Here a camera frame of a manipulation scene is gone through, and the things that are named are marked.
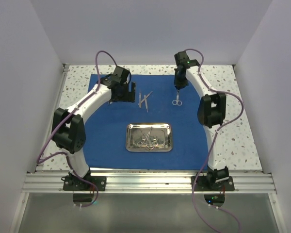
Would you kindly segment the steel instrument tray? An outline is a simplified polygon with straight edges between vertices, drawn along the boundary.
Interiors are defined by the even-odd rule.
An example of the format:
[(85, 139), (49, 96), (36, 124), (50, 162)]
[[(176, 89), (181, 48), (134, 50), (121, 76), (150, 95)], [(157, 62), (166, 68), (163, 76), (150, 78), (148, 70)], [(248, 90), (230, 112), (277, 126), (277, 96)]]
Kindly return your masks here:
[[(158, 146), (153, 150), (137, 146), (137, 142), (147, 135), (153, 127), (151, 136), (156, 136)], [(172, 128), (167, 123), (134, 123), (127, 126), (126, 149), (129, 152), (169, 152), (173, 148)]]

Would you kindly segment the blue cloth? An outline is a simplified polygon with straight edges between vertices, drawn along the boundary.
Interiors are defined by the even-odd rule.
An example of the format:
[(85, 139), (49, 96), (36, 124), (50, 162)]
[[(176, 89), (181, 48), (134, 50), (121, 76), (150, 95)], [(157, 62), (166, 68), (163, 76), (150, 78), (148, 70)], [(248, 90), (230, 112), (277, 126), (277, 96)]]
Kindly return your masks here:
[[(147, 98), (139, 108), (134, 102), (102, 105), (85, 124), (85, 160), (90, 167), (120, 169), (199, 169), (208, 153), (207, 139), (197, 119), (200, 97), (189, 85), (179, 91), (181, 106), (174, 106), (177, 90), (173, 75), (133, 75), (136, 98)], [(126, 129), (132, 123), (167, 123), (172, 128), (173, 148), (169, 152), (129, 152)]]

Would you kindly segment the steel surgical scissors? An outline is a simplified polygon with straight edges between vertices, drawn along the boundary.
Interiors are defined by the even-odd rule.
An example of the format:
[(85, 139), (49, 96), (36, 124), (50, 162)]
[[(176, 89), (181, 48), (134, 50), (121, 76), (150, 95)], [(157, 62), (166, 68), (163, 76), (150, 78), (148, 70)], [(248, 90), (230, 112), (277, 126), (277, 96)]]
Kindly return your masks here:
[(179, 99), (179, 90), (177, 90), (176, 99), (172, 101), (174, 106), (181, 106), (182, 101)]

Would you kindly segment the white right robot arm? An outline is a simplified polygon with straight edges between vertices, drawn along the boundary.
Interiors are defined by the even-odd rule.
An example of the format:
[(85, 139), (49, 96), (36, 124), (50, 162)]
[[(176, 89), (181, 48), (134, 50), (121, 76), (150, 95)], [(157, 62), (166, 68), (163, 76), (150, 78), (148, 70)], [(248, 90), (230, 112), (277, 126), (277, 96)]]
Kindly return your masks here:
[(186, 51), (176, 53), (174, 58), (176, 62), (174, 86), (177, 92), (192, 84), (200, 97), (197, 119), (206, 133), (208, 155), (207, 173), (197, 183), (207, 186), (210, 190), (219, 190), (229, 179), (229, 171), (220, 152), (222, 144), (215, 142), (218, 130), (226, 117), (226, 94), (215, 90), (203, 77), (202, 62), (190, 59)]

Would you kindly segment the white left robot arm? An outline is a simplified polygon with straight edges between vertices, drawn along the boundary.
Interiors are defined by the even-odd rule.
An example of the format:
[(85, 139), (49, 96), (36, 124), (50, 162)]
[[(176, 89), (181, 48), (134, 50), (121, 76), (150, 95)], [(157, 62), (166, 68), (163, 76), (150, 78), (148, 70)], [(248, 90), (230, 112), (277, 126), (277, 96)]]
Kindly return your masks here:
[(85, 123), (107, 102), (135, 102), (136, 83), (131, 78), (128, 69), (116, 66), (113, 73), (98, 76), (97, 83), (78, 102), (54, 112), (51, 139), (66, 155), (70, 173), (75, 176), (74, 185), (79, 190), (87, 190), (91, 185), (82, 149), (86, 141)]

